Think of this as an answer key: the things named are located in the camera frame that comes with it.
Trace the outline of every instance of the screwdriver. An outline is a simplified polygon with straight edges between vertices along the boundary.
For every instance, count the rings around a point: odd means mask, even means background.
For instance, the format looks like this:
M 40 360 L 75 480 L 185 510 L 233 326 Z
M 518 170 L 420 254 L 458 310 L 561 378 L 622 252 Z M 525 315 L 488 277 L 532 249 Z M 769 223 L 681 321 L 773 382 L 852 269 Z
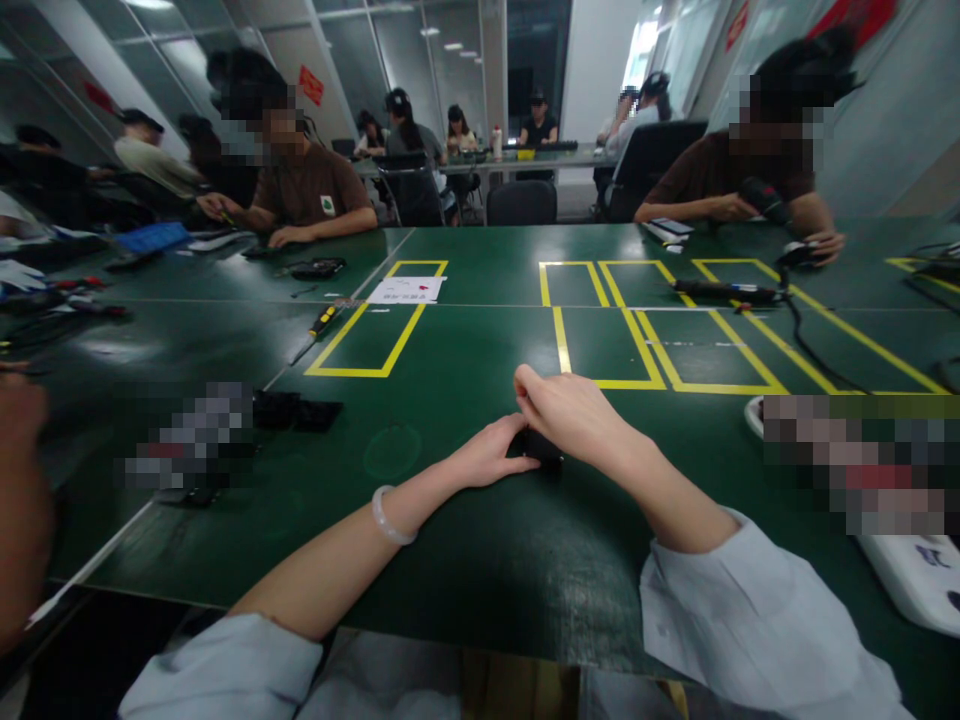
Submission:
M 317 339 L 320 337 L 320 334 L 330 326 L 330 321 L 333 320 L 334 316 L 337 314 L 338 308 L 336 305 L 328 305 L 318 316 L 313 323 L 313 327 L 310 328 L 310 341 L 303 346 L 303 349 L 297 353 L 296 357 L 290 361 L 290 367 L 293 367 L 298 362 L 300 358 L 307 354 L 310 348 L 313 347 L 313 344 L 317 342 Z
M 746 300 L 753 303 L 773 303 L 783 299 L 779 290 L 733 283 L 708 283 L 697 280 L 677 280 L 671 283 L 677 292 L 690 297 L 715 298 L 720 300 Z

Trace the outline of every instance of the hand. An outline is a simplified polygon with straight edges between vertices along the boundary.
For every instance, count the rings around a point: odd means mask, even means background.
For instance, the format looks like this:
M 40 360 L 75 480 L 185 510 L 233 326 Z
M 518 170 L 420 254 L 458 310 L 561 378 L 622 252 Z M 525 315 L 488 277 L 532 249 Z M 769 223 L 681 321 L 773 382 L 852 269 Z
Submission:
M 521 365 L 513 385 L 530 427 L 595 467 L 647 439 L 617 414 L 592 380 L 573 373 L 542 378 L 529 365 Z
M 0 465 L 31 455 L 47 419 L 46 391 L 16 372 L 26 365 L 0 363 Z
M 284 245 L 292 242 L 313 242 L 316 237 L 313 234 L 313 230 L 308 227 L 298 228 L 292 225 L 288 225 L 285 228 L 280 228 L 273 235 L 270 236 L 269 247 L 281 248 Z
M 710 198 L 710 200 L 711 207 L 708 214 L 720 222 L 743 222 L 760 214 L 753 205 L 736 193 Z
M 834 262 L 839 256 L 843 246 L 846 245 L 847 236 L 838 233 L 836 230 L 824 230 L 814 233 L 804 238 L 807 242 L 816 242 L 817 247 L 813 251 L 813 256 L 820 260 L 815 267 L 823 267 Z
M 513 438 L 525 427 L 527 421 L 520 413 L 502 417 L 470 438 L 443 464 L 462 487 L 486 487 L 507 475 L 536 470 L 539 460 L 506 457 Z
M 242 207 L 237 205 L 237 203 L 228 198 L 226 195 L 221 195 L 220 193 L 208 193 L 207 195 L 201 195 L 197 198 L 197 204 L 208 218 L 211 220 L 216 220 L 217 222 L 224 222 L 224 212 L 233 216 L 243 214 Z

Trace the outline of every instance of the white bracelet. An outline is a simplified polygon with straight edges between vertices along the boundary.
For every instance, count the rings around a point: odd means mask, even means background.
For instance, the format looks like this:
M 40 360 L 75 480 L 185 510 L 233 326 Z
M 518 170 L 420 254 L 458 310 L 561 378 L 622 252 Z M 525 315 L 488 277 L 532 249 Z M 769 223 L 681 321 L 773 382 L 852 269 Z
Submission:
M 371 503 L 373 505 L 373 519 L 377 521 L 377 527 L 380 528 L 380 532 L 386 535 L 390 542 L 396 543 L 397 545 L 409 545 L 417 539 L 417 534 L 404 535 L 393 527 L 390 521 L 387 520 L 387 516 L 383 514 L 383 495 L 390 490 L 393 490 L 393 485 L 383 485 L 377 488 L 377 491 L 373 494 L 373 502 Z

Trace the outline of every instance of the white bottle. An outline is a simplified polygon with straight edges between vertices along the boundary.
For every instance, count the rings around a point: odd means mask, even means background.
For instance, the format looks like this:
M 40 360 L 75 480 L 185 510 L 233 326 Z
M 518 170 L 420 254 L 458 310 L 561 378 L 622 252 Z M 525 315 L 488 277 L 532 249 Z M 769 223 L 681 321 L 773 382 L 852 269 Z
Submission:
M 500 129 L 499 125 L 494 125 L 493 127 L 493 159 L 500 160 L 503 158 L 503 131 Z

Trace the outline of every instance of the red decoration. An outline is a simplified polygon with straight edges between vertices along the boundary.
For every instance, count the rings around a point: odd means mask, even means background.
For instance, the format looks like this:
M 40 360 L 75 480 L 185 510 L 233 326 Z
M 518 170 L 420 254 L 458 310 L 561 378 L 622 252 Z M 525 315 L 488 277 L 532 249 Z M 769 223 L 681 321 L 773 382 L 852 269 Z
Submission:
M 743 34 L 743 29 L 747 26 L 749 15 L 750 0 L 746 0 L 737 13 L 737 16 L 733 19 L 733 22 L 730 23 L 730 29 L 727 31 L 727 49 L 725 52 L 730 52 L 730 48 L 740 39 L 740 35 Z
M 824 30 L 849 23 L 857 30 L 857 50 L 862 48 L 897 14 L 897 0 L 837 0 L 807 35 L 815 38 Z
M 92 102 L 97 107 L 101 107 L 106 110 L 111 115 L 114 115 L 113 111 L 113 100 L 110 99 L 110 96 L 104 90 L 101 90 L 96 85 L 83 81 L 83 89 L 87 92 L 87 97 L 90 98 Z
M 320 101 L 323 99 L 323 83 L 320 82 L 320 78 L 307 70 L 306 65 L 300 66 L 300 87 L 303 88 L 303 94 L 320 107 Z

